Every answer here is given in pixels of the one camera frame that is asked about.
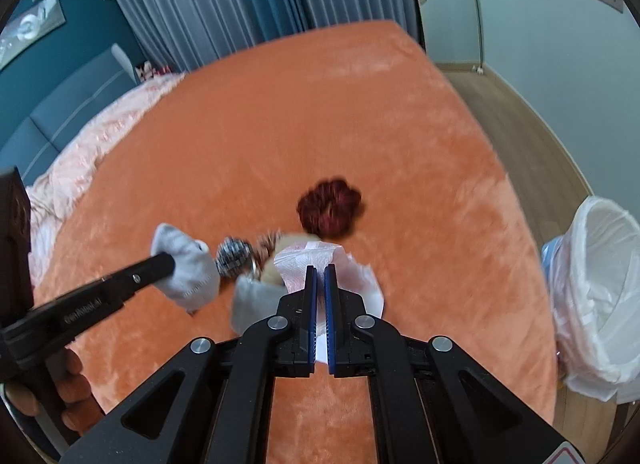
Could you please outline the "leopard print hair band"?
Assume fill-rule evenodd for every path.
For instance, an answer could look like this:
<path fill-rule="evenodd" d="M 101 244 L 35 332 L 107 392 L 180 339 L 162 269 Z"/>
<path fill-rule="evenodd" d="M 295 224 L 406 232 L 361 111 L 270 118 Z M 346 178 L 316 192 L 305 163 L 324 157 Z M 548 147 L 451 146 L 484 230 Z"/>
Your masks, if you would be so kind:
<path fill-rule="evenodd" d="M 227 236 L 218 245 L 215 256 L 219 275 L 224 279 L 235 280 L 241 274 L 247 274 L 258 280 L 281 236 L 280 231 L 268 232 L 254 244 L 246 239 Z"/>

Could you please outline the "dark red velvet scrunchie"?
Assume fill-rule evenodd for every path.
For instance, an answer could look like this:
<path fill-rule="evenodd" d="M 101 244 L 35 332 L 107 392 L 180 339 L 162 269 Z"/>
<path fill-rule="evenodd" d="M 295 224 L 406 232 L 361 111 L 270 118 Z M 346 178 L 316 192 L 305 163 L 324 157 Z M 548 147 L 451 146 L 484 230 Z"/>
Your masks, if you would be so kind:
<path fill-rule="evenodd" d="M 352 227 L 361 204 L 361 193 L 343 178 L 319 181 L 296 206 L 300 224 L 309 233 L 335 239 Z"/>

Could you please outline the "white socks pile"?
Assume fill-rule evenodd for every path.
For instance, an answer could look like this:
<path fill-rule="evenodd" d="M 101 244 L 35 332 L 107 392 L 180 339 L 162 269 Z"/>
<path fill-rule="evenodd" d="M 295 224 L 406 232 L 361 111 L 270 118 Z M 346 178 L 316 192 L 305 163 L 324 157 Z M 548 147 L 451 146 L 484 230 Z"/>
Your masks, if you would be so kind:
<path fill-rule="evenodd" d="M 176 305 L 194 314 L 218 296 L 220 275 L 206 243 L 161 223 L 152 239 L 151 255 L 161 253 L 171 255 L 175 269 L 154 286 Z"/>

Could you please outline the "white sock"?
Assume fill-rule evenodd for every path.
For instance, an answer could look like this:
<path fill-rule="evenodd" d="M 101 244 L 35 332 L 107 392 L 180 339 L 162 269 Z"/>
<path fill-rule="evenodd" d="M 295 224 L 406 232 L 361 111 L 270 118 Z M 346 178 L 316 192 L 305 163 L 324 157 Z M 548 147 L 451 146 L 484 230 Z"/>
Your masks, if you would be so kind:
<path fill-rule="evenodd" d="M 235 280 L 231 302 L 230 324 L 242 335 L 254 323 L 275 315 L 280 299 L 288 294 L 282 285 L 272 285 L 240 275 Z"/>

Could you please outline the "pink quilt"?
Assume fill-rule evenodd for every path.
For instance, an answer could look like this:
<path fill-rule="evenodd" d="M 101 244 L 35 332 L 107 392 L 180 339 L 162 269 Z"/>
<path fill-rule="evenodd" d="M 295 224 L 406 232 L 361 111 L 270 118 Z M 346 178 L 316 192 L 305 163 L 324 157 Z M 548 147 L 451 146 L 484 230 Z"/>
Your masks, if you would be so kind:
<path fill-rule="evenodd" d="M 26 187 L 30 202 L 30 282 L 46 275 L 58 232 L 88 191 L 96 169 L 165 95 L 184 79 L 182 74 L 154 77 L 122 95 L 92 117 L 52 165 Z"/>

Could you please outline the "beige organza pouch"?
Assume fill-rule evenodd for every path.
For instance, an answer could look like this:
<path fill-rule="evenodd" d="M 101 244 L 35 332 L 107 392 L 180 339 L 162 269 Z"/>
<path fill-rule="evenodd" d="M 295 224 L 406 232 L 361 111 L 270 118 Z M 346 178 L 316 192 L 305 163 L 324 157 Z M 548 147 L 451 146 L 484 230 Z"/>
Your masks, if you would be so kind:
<path fill-rule="evenodd" d="M 319 238 L 312 234 L 269 232 L 260 237 L 254 246 L 254 255 L 259 265 L 259 280 L 265 284 L 283 286 L 282 277 L 273 260 L 280 251 L 294 244 L 306 244 L 318 241 Z"/>

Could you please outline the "orange plush bed blanket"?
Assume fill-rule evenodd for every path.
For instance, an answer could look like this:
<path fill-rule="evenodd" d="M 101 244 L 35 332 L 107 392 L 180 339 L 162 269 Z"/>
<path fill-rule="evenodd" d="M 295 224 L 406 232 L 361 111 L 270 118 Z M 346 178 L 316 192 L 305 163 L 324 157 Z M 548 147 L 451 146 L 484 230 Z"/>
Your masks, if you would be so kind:
<path fill-rule="evenodd" d="M 39 299 L 132 262 L 168 222 L 305 231 L 368 263 L 404 334 L 450 335 L 550 416 L 552 327 L 506 172 L 446 78 L 392 23 L 309 31 L 154 80 L 52 169 L 62 213 Z"/>

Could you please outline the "white pink paper wrapper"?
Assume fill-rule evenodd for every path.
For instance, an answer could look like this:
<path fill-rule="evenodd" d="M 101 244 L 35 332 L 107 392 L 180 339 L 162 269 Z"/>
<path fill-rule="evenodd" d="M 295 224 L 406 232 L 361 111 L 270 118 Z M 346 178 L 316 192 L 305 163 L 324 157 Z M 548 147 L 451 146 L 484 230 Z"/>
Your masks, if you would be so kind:
<path fill-rule="evenodd" d="M 326 305 L 324 304 L 323 274 L 328 265 L 334 265 L 336 280 L 340 288 L 351 291 L 362 297 L 364 309 L 373 317 L 382 317 L 384 310 L 384 296 L 378 280 L 370 265 L 360 265 L 351 254 L 346 253 L 341 245 L 321 242 L 302 241 L 298 239 L 289 247 L 285 247 L 273 258 L 276 274 L 282 280 L 277 294 L 271 298 L 267 308 L 267 315 L 276 313 L 279 301 L 285 294 L 301 291 L 305 286 L 306 269 L 313 265 L 317 269 L 320 279 L 318 288 L 318 311 L 316 323 L 316 361 L 328 364 L 329 356 L 326 349 L 328 329 L 326 328 Z"/>

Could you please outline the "blue upholstered headboard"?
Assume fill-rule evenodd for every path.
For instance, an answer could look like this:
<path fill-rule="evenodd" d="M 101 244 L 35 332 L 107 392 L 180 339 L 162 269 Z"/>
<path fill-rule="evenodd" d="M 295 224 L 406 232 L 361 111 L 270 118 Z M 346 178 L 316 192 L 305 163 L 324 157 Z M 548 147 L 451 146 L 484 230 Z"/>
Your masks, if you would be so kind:
<path fill-rule="evenodd" d="M 15 167 L 24 184 L 34 184 L 93 117 L 138 84 L 129 56 L 112 44 L 64 79 L 23 119 L 1 147 L 1 168 Z"/>

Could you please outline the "framed wall picture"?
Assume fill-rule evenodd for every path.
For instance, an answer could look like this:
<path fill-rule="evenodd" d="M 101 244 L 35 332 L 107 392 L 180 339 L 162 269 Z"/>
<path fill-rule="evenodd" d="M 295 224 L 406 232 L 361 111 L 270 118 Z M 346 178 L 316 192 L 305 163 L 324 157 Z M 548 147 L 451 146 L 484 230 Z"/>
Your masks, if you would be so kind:
<path fill-rule="evenodd" d="M 1 33 L 0 69 L 26 49 L 66 23 L 60 0 L 40 0 L 6 24 Z"/>

